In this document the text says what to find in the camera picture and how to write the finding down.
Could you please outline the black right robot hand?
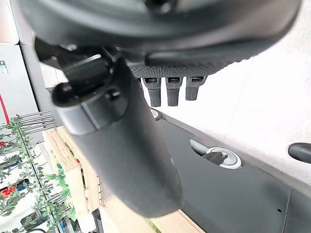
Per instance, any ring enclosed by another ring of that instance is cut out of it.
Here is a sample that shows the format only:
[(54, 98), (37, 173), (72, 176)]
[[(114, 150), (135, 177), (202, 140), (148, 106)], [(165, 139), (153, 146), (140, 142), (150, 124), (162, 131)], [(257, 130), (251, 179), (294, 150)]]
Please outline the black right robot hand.
[(257, 55), (293, 26), (299, 0), (20, 0), (39, 60), (67, 82), (52, 102), (100, 178), (130, 209), (159, 217), (181, 182), (140, 80), (192, 86)]

